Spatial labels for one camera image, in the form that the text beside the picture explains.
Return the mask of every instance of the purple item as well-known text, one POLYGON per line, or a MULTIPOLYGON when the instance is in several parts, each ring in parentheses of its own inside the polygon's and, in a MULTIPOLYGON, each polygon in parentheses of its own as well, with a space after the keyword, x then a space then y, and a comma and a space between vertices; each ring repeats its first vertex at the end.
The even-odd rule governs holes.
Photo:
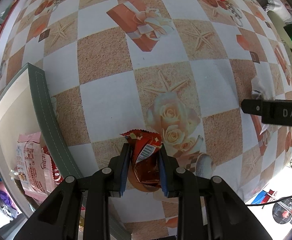
POLYGON ((11 206, 11 199, 10 197, 7 195, 6 192, 3 192, 0 190, 0 199, 9 207, 12 207, 11 206))

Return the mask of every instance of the gift box print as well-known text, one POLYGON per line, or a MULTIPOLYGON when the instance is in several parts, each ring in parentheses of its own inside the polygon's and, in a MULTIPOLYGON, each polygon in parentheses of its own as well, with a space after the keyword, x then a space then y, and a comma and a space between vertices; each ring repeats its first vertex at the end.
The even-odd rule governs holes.
POLYGON ((142 51, 152 51, 156 43, 174 31, 173 21, 161 16, 141 0, 127 0, 107 14, 123 29, 142 51))

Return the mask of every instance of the table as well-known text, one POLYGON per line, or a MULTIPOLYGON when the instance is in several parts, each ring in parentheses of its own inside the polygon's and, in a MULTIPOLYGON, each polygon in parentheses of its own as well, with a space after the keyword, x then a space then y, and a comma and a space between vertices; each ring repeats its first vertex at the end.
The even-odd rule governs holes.
MULTIPOLYGON (((292 156, 292 128, 240 109, 252 89, 292 100, 287 53, 255 0, 29 0, 13 31, 0 91, 27 62, 45 71, 84 176, 107 166, 131 129, 161 133, 180 166, 221 176, 244 201, 292 156)), ((134 240, 177 232, 176 200, 133 178, 110 212, 134 240)))

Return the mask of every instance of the pink snack package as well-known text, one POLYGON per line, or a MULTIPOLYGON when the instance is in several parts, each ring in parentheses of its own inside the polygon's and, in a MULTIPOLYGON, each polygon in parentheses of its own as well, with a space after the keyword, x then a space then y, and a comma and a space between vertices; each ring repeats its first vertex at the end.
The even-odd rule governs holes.
POLYGON ((50 156, 41 151, 41 132, 19 135, 17 143, 17 171, 25 194, 44 201, 56 187, 50 156))

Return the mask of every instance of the blue gripper pad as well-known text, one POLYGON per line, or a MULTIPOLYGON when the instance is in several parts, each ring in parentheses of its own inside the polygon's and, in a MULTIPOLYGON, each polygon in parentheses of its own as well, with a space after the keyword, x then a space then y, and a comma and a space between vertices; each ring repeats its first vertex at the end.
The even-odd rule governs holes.
POLYGON ((158 153, 158 169, 159 169, 159 179, 160 179, 160 185, 162 187, 162 191, 164 193, 164 196, 168 196, 168 188, 167 188, 167 176, 166 176, 166 170, 165 165, 163 161, 163 157, 161 152, 158 153))

